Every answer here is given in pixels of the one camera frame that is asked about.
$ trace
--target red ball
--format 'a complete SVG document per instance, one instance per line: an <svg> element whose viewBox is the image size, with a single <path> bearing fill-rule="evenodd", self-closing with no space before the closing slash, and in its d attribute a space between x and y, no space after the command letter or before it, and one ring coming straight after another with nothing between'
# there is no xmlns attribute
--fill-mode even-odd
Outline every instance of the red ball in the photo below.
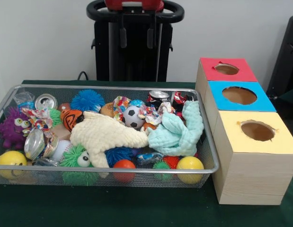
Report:
<svg viewBox="0 0 293 227"><path fill-rule="evenodd" d="M114 165L114 168L135 169L136 167L131 161L122 159ZM129 183L134 177L135 173L114 173L114 178L122 183Z"/></svg>

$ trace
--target purple fuzzy toy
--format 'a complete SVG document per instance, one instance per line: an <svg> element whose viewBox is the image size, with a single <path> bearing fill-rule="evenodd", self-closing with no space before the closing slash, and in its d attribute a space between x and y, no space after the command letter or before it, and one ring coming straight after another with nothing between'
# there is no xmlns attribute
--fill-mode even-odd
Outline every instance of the purple fuzzy toy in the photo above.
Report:
<svg viewBox="0 0 293 227"><path fill-rule="evenodd" d="M16 149L22 150L26 140L22 130L29 126L30 123L25 114L20 113L18 108L9 108L9 116L0 124L0 133L4 139L3 147L12 148L15 145Z"/></svg>

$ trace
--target black cart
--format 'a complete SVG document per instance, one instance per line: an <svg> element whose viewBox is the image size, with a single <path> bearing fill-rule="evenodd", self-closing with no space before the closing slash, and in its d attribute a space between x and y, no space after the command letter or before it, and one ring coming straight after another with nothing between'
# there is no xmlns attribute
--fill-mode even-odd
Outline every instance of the black cart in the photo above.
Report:
<svg viewBox="0 0 293 227"><path fill-rule="evenodd" d="M184 18L184 9L163 1L158 10L123 7L113 11L104 0L87 6L87 15L95 20L97 80L166 81L172 23Z"/></svg>

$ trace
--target googly eye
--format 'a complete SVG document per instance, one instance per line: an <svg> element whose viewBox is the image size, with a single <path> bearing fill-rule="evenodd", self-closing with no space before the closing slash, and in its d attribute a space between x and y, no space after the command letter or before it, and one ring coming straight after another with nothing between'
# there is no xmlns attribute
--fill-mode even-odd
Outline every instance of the googly eye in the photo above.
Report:
<svg viewBox="0 0 293 227"><path fill-rule="evenodd" d="M77 163L81 167L88 167L90 165L89 155L84 151L77 159Z"/></svg>
<svg viewBox="0 0 293 227"><path fill-rule="evenodd" d="M29 122L28 121L23 121L22 124L21 124L21 127L26 129L29 127Z"/></svg>
<svg viewBox="0 0 293 227"><path fill-rule="evenodd" d="M21 118L16 118L14 120L14 123L16 126L21 126L22 125L23 120Z"/></svg>

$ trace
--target toy pile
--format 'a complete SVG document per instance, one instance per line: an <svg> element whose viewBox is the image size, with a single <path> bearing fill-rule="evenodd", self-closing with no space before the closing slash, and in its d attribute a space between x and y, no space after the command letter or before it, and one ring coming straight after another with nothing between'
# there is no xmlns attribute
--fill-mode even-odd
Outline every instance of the toy pile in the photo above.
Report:
<svg viewBox="0 0 293 227"><path fill-rule="evenodd" d="M145 100L118 96L105 103L91 89L80 91L70 103L58 105L43 94L29 92L14 97L17 107L0 124L7 151L0 165L35 165L91 168L204 169L196 144L204 125L199 102L173 92L150 91ZM21 170L0 170L0 176L16 180ZM109 173L63 172L67 184L93 185ZM134 180L135 173L114 173L121 183ZM173 174L154 174L168 182ZM178 174L187 184L201 175Z"/></svg>

